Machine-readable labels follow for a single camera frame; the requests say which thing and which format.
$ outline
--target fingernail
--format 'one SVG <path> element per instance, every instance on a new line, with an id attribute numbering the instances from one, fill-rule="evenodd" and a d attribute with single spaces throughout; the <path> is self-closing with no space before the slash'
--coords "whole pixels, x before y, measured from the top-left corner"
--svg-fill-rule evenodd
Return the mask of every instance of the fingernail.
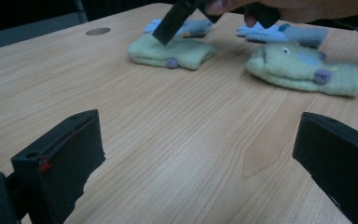
<path id="1" fill-rule="evenodd" d="M 205 12 L 209 15 L 222 15 L 225 13 L 225 6 L 222 0 L 214 0 L 205 6 Z"/>

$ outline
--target green plush toy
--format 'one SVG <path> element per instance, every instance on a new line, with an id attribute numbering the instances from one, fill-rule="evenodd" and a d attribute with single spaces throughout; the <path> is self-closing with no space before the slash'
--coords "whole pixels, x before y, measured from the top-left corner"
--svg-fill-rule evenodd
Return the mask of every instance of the green plush toy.
<path id="1" fill-rule="evenodd" d="M 212 58 L 215 47 L 194 39 L 174 36 L 167 46 L 162 45 L 151 34 L 142 35 L 128 46 L 128 54 L 136 63 L 158 67 L 184 67 L 196 70 Z"/>
<path id="2" fill-rule="evenodd" d="M 358 95 L 358 64 L 324 63 L 326 55 L 292 43 L 257 48 L 246 68 L 267 82 L 301 91 Z"/>

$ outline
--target wooden table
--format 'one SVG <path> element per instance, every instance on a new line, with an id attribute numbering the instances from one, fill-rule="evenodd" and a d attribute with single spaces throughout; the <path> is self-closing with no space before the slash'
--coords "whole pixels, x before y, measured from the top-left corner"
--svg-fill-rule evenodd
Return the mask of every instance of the wooden table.
<path id="1" fill-rule="evenodd" d="M 349 223 L 292 150 L 304 111 L 358 130 L 358 97 L 288 90 L 249 74 L 244 65 L 259 44 L 235 36 L 236 14 L 201 39 L 217 54 L 197 71 L 133 63 L 127 46 L 169 8 L 1 48 L 0 171 L 9 175 L 10 158 L 63 119 L 95 108 L 107 160 L 66 223 Z M 110 32 L 86 35 L 96 28 Z M 321 51 L 328 62 L 358 63 L 358 34 L 330 29 Z"/>

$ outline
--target green towel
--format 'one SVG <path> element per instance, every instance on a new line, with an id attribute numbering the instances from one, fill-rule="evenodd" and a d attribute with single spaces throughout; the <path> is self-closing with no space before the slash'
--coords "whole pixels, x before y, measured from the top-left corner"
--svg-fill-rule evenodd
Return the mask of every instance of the green towel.
<path id="1" fill-rule="evenodd" d="M 151 34 L 145 34 L 129 45 L 128 53 L 136 63 L 168 68 L 181 66 L 196 70 L 214 56 L 215 47 L 179 36 L 174 36 L 170 43 L 164 46 Z"/>
<path id="2" fill-rule="evenodd" d="M 291 43 L 268 43 L 254 51 L 246 68 L 267 82 L 301 91 L 358 95 L 358 64 L 324 63 L 326 55 Z"/>

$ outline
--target black object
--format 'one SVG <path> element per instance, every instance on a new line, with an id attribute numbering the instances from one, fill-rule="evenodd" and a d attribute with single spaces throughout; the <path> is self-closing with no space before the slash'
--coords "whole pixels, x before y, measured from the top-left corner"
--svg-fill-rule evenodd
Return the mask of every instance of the black object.
<path id="1" fill-rule="evenodd" d="M 90 174 L 105 160 L 97 110 L 58 124 L 11 159 L 0 173 L 0 223 L 63 223 L 75 209 Z"/>
<path id="2" fill-rule="evenodd" d="M 185 20 L 198 8 L 211 22 L 216 23 L 220 16 L 210 16 L 205 12 L 205 6 L 210 0 L 179 0 L 159 24 L 153 36 L 163 45 L 167 45 Z M 281 17 L 278 9 L 266 7 L 260 3 L 245 6 L 264 28 L 269 28 Z"/>
<path id="3" fill-rule="evenodd" d="M 358 131 L 322 115 L 303 113 L 293 158 L 340 211 L 358 223 Z"/>

